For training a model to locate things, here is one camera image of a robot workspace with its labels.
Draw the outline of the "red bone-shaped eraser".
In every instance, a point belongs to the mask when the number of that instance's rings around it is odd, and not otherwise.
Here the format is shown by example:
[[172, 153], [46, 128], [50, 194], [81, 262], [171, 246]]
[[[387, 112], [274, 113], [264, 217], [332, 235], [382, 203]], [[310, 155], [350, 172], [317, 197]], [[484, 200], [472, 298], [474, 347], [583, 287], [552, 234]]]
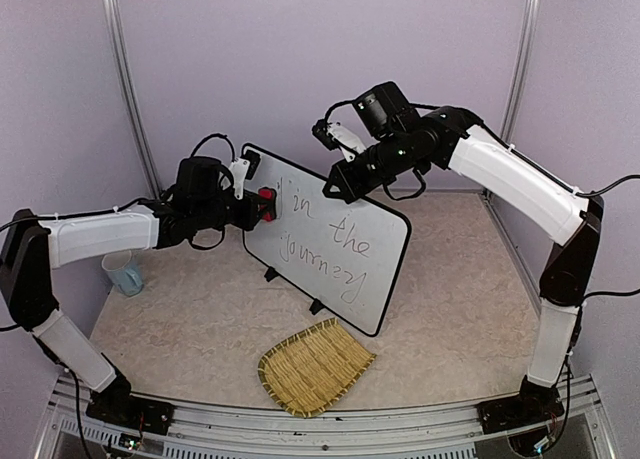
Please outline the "red bone-shaped eraser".
[[262, 221], [271, 222], [277, 218], [277, 192], [273, 188], [263, 187], [258, 191], [260, 198], [259, 217]]

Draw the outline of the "white whiteboard black frame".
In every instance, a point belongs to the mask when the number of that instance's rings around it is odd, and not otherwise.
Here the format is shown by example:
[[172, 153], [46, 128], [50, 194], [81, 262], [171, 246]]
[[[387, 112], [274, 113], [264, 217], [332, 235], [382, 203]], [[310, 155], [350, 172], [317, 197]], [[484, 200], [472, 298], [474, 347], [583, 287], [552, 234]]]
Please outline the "white whiteboard black frame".
[[323, 176], [257, 145], [248, 191], [277, 192], [277, 218], [243, 235], [245, 250], [368, 337], [379, 334], [412, 232], [410, 220], [373, 199], [328, 199]]

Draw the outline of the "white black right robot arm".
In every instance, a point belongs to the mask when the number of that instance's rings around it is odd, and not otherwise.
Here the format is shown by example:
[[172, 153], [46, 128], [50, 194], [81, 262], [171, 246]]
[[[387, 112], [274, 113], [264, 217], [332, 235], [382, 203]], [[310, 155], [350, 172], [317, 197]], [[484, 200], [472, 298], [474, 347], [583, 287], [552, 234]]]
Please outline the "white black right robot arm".
[[474, 112], [411, 102], [393, 81], [331, 105], [311, 128], [343, 159], [331, 166], [323, 193], [351, 204], [410, 171], [422, 180], [433, 166], [469, 179], [506, 202], [552, 242], [539, 279], [541, 312], [533, 357], [511, 412], [535, 421], [551, 403], [579, 334], [579, 320], [597, 256], [604, 202], [504, 142]]

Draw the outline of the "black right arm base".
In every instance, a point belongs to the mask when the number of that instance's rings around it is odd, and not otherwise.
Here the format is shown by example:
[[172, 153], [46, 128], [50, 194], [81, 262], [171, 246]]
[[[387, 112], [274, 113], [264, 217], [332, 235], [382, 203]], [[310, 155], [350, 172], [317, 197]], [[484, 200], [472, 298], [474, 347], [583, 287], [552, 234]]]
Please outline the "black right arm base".
[[477, 405], [484, 434], [516, 429], [560, 417], [565, 413], [558, 389], [536, 385], [524, 377], [517, 394]]

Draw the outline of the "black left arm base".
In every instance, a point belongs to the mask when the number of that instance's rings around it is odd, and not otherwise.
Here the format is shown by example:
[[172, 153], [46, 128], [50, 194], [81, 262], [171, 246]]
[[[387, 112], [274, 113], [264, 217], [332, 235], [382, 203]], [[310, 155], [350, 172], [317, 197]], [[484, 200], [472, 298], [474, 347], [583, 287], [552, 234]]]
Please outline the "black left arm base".
[[174, 406], [131, 393], [131, 384], [115, 369], [115, 379], [102, 391], [90, 393], [86, 415], [112, 425], [166, 436]]

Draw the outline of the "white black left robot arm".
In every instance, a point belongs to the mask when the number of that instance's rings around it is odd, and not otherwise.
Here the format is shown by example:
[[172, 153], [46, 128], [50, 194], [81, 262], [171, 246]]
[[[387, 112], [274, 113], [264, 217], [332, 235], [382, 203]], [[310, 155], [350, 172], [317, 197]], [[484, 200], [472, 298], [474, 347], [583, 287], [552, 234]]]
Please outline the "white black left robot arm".
[[183, 242], [194, 249], [205, 230], [228, 226], [253, 230], [276, 217], [274, 189], [246, 190], [261, 162], [258, 154], [232, 154], [231, 162], [193, 151], [182, 159], [173, 185], [156, 199], [67, 215], [37, 215], [21, 209], [2, 225], [1, 295], [12, 324], [21, 328], [100, 396], [102, 409], [121, 424], [140, 413], [131, 385], [73, 321], [54, 297], [51, 272], [85, 259], [134, 250], [165, 249]]

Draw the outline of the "black whiteboard stand foot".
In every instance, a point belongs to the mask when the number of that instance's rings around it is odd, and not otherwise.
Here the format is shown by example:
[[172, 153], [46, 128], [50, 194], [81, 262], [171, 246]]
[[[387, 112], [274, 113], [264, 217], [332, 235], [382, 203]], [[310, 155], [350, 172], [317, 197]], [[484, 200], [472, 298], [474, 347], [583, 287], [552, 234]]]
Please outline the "black whiteboard stand foot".
[[325, 308], [324, 304], [318, 300], [318, 299], [314, 299], [311, 306], [309, 307], [309, 312], [312, 315], [317, 315], [320, 311], [322, 311]]
[[279, 276], [279, 273], [276, 271], [275, 268], [273, 267], [268, 267], [265, 274], [264, 274], [264, 278], [267, 282], [271, 282], [274, 279], [276, 279]]

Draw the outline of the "light blue mug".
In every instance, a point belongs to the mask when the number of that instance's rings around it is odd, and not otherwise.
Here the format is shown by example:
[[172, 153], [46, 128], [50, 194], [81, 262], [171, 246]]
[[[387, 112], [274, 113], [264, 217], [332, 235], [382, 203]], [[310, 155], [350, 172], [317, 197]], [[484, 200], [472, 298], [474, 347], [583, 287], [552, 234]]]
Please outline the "light blue mug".
[[106, 254], [101, 267], [119, 293], [132, 297], [143, 290], [144, 282], [131, 250]]

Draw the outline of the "woven bamboo tray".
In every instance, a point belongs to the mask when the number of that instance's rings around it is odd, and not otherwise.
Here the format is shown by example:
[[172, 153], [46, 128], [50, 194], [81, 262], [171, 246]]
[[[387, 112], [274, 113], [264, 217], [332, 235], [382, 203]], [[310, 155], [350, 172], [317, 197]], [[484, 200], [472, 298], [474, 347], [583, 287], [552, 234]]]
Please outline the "woven bamboo tray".
[[375, 359], [337, 319], [330, 318], [265, 352], [257, 373], [276, 405], [294, 417], [308, 419], [333, 407]]

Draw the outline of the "aluminium corner post left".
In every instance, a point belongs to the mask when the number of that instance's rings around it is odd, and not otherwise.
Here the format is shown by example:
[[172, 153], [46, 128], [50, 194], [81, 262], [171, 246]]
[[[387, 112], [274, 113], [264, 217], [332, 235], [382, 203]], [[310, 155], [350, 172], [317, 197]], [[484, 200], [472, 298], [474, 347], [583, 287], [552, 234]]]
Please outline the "aluminium corner post left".
[[117, 76], [149, 193], [158, 198], [162, 192], [156, 165], [147, 139], [129, 65], [123, 23], [118, 0], [102, 0]]

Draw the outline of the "aluminium corner post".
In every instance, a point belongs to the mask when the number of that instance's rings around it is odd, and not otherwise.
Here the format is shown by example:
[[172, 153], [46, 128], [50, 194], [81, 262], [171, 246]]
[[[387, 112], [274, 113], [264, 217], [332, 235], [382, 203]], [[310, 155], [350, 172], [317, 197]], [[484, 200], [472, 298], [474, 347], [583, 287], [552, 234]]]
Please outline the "aluminium corner post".
[[524, 93], [529, 62], [533, 50], [541, 0], [525, 0], [522, 27], [516, 55], [515, 69], [501, 125], [501, 138], [511, 142]]
[[102, 0], [117, 76], [149, 193], [158, 198], [162, 192], [156, 165], [147, 139], [129, 65], [123, 23], [118, 0]]

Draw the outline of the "aluminium front rail frame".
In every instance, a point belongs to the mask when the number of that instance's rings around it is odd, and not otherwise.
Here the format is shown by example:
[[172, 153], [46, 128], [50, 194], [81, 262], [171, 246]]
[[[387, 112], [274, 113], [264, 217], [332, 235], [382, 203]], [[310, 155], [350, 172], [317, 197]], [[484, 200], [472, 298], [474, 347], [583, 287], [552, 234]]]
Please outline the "aluminium front rail frame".
[[166, 434], [144, 433], [128, 450], [131, 430], [83, 417], [86, 387], [63, 374], [41, 419], [33, 458], [512, 458], [512, 442], [534, 425], [487, 434], [475, 400], [431, 406], [334, 410], [313, 419], [281, 410], [173, 400]]

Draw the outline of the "aluminium corner post right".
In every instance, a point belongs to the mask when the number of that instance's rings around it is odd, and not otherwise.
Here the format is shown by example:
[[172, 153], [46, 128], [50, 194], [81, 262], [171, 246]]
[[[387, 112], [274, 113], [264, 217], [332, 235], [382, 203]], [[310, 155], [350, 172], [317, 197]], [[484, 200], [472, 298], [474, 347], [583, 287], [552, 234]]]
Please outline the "aluminium corner post right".
[[501, 138], [511, 142], [524, 93], [529, 62], [533, 50], [541, 0], [525, 0], [522, 27], [516, 55], [515, 69], [501, 125]]

